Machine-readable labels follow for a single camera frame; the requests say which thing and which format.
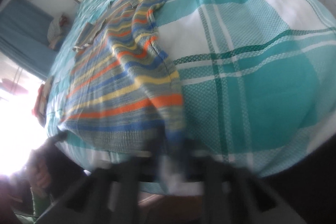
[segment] striped sweater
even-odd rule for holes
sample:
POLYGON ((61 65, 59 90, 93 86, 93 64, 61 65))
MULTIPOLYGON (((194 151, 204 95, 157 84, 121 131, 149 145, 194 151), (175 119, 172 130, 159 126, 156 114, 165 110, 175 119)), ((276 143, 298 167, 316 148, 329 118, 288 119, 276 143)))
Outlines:
POLYGON ((165 2, 118 0, 85 26, 74 47, 63 129, 97 148, 125 153, 164 132, 176 150, 185 128, 181 84, 156 43, 153 17, 165 2))

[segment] blue curtain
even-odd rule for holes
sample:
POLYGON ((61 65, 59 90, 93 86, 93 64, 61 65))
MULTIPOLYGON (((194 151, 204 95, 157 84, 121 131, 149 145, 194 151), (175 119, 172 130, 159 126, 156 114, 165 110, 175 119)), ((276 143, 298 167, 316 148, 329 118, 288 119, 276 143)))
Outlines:
POLYGON ((27 0, 11 0, 0 12, 0 51, 42 80, 47 79, 57 54, 48 48, 52 20, 27 0))

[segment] orange stripe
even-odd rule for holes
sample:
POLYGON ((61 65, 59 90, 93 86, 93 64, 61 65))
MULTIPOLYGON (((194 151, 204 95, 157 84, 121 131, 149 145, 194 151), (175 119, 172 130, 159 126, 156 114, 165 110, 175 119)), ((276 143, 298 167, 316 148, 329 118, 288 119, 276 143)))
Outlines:
POLYGON ((103 70, 101 70, 100 72, 98 72, 97 74, 95 74, 94 76, 90 77, 85 82, 83 82, 80 85, 78 85, 72 92, 70 92, 67 95, 67 98, 69 98, 70 96, 72 96, 73 94, 75 94, 79 89, 81 89, 82 87, 84 87, 85 85, 87 85, 88 83, 90 83, 91 81, 93 81, 93 80, 97 79, 98 77, 102 76, 104 73, 106 73, 110 69, 118 66, 119 64, 120 64, 119 60, 114 61, 113 63, 111 63, 110 65, 108 65, 106 68, 104 68, 103 70))
POLYGON ((85 49, 79 49, 78 52, 76 53, 76 58, 81 56, 85 52, 85 49))
MULTIPOLYGON (((117 11, 119 11, 119 10, 121 10, 121 9, 118 8, 117 10, 115 10, 115 11, 114 11, 108 18, 112 17, 112 15, 114 15, 114 14, 115 14, 117 11)), ((121 16, 116 17, 114 20, 109 21, 108 24, 111 23, 111 22, 118 22, 120 18, 122 18, 122 17, 128 17, 129 15, 131 15, 131 14, 133 14, 133 13, 134 13, 134 12, 129 12, 129 13, 127 13, 127 14, 122 14, 121 16)), ((91 51, 95 51, 95 50, 97 50, 97 49, 98 49, 98 47, 94 47, 93 49, 91 49, 91 51)), ((85 52, 85 49, 84 49, 82 52, 78 53, 78 57, 81 56, 84 52, 85 52)))
POLYGON ((74 74, 76 71, 82 68, 85 64, 87 64, 91 58, 95 57, 101 51, 101 49, 105 47, 106 44, 107 44, 107 39, 105 39, 104 43, 101 43, 100 47, 97 47, 96 50, 91 55, 88 55, 83 60, 81 60, 80 61, 81 63, 77 67, 73 68, 73 70, 71 71, 71 74, 74 74))
POLYGON ((152 13, 153 13, 153 10, 152 9, 148 9, 148 11, 147 11, 147 17, 149 17, 149 15, 152 14, 152 13))
MULTIPOLYGON (((134 57, 138 57, 138 58, 143 58, 146 56, 147 54, 147 49, 149 47, 149 45, 151 44, 152 41, 154 41, 156 39, 156 36, 151 37, 150 39, 148 39, 145 44, 143 45, 143 50, 142 53, 140 54, 134 54, 132 52, 128 52, 128 51, 123 51, 117 54, 117 58, 121 58, 122 56, 129 54, 132 55, 134 57)), ((100 72, 98 72, 97 74, 95 74, 94 76, 90 77, 88 80, 86 80, 85 82, 81 83, 80 85, 78 85, 72 92, 70 92, 67 95, 67 98, 69 98, 70 96, 72 96, 73 94, 75 94, 80 88, 82 88, 83 86, 87 85, 88 83, 90 83, 92 80, 97 79, 98 77, 100 77, 101 75, 103 75, 104 73, 106 73, 107 71, 109 71, 110 69, 114 68, 115 66, 119 65, 119 60, 116 60, 115 62, 111 63, 110 65, 108 65, 106 68, 104 68, 103 70, 101 70, 100 72)))
MULTIPOLYGON (((93 51, 96 51, 98 48, 99 48, 99 45, 100 44, 97 44, 97 45, 91 45, 91 52, 93 52, 93 51)), ((87 49, 87 47, 85 47, 84 49, 82 49, 80 52, 78 52, 78 53, 80 53, 80 54, 78 54, 78 56, 81 56, 84 52, 85 52, 85 50, 87 49)), ((87 58, 89 58, 90 57, 90 55, 87 55, 83 60, 85 60, 85 59, 87 59, 87 58)))
POLYGON ((147 19, 143 19, 143 20, 141 20, 141 19, 134 19, 133 20, 133 23, 134 22, 138 22, 138 23, 147 23, 147 19))
POLYGON ((143 49, 142 52, 140 54, 134 54, 132 52, 129 51, 123 51, 117 54, 117 58, 120 59, 122 58, 124 55, 131 55, 134 56, 136 58, 144 58, 147 55, 147 49, 149 47, 149 45, 152 43, 152 41, 154 41, 156 39, 156 36, 151 37, 150 39, 148 39, 145 44, 143 45, 143 49))
POLYGON ((115 12, 113 12, 111 15, 109 15, 105 20, 107 21, 107 24, 110 23, 115 23, 115 22, 120 22, 121 18, 124 17, 128 17, 130 15, 134 14, 134 11, 128 12, 128 13, 124 13, 122 12, 121 15, 119 15, 118 17, 115 16, 115 12))
MULTIPOLYGON (((131 32, 132 32, 132 30, 123 32, 121 34, 116 34, 116 33, 113 33, 113 32, 109 32, 108 36, 114 35, 116 37, 123 37, 125 35, 130 34, 131 32)), ((81 63, 77 67, 73 68, 73 70, 72 70, 71 73, 74 74, 76 71, 78 71, 80 68, 82 68, 85 64, 87 64, 89 60, 91 60, 93 57, 95 57, 100 52, 100 50, 103 47, 106 46, 106 44, 107 44, 107 39, 105 39, 104 43, 101 44, 101 47, 99 47, 99 48, 97 47, 96 48, 96 51, 94 51, 93 54, 88 55, 85 59, 81 60, 81 63)))
POLYGON ((152 99, 146 98, 141 101, 128 104, 125 106, 117 107, 114 109, 105 110, 102 112, 90 112, 90 113, 80 113, 71 115, 68 119, 77 119, 77 118, 103 118, 114 115, 119 115, 131 111, 135 111, 144 107, 154 106, 156 108, 165 107, 165 106, 181 106, 183 104, 183 98, 181 94, 172 94, 172 95, 162 95, 152 99))
MULTIPOLYGON (((119 8, 117 8, 117 9, 115 9, 107 18, 105 18, 105 20, 107 20, 107 19, 109 19, 110 17, 112 17, 113 15, 115 15, 116 13, 118 13, 120 10, 123 10, 123 9, 126 9, 127 7, 124 7, 124 6, 128 6, 128 4, 127 3, 125 3, 124 5, 122 5, 121 7, 119 7, 119 8)), ((119 21, 119 19, 121 18, 121 17, 126 17, 126 16, 129 16, 129 15, 131 15, 131 14, 133 14, 134 12, 129 12, 128 14, 123 14, 123 12, 122 12, 122 14, 121 14, 121 16, 119 16, 119 17, 115 17, 113 20, 112 20, 112 22, 115 22, 115 21, 119 21)), ((102 20, 102 18, 98 18, 97 20, 96 20, 96 22, 95 22, 95 24, 98 24, 98 22, 101 22, 101 20, 102 20)))

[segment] hand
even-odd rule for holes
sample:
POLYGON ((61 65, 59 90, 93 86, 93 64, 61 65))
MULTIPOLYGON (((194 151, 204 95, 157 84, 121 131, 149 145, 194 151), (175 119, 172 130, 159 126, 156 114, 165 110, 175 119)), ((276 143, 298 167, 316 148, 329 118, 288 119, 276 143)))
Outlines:
POLYGON ((47 196, 45 189, 51 184, 51 176, 45 159, 39 157, 35 151, 29 156, 26 174, 31 190, 41 198, 45 198, 47 196))
POLYGON ((9 190, 9 182, 8 178, 4 175, 0 175, 0 207, 4 206, 4 204, 8 204, 8 195, 10 193, 9 190))

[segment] bed sheet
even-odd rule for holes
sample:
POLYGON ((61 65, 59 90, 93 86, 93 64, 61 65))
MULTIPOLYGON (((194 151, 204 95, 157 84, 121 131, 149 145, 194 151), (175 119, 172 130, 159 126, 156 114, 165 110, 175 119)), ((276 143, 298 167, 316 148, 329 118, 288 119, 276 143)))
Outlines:
MULTIPOLYGON (((50 74, 47 134, 57 133, 72 48, 113 0, 83 0, 50 74)), ((336 20, 317 0, 168 0, 155 12, 159 44, 182 81, 187 134, 218 160, 260 176, 315 150, 336 128, 336 20)), ((127 155, 70 133, 59 145, 87 170, 127 155)), ((157 193, 155 185, 151 192, 157 193)))

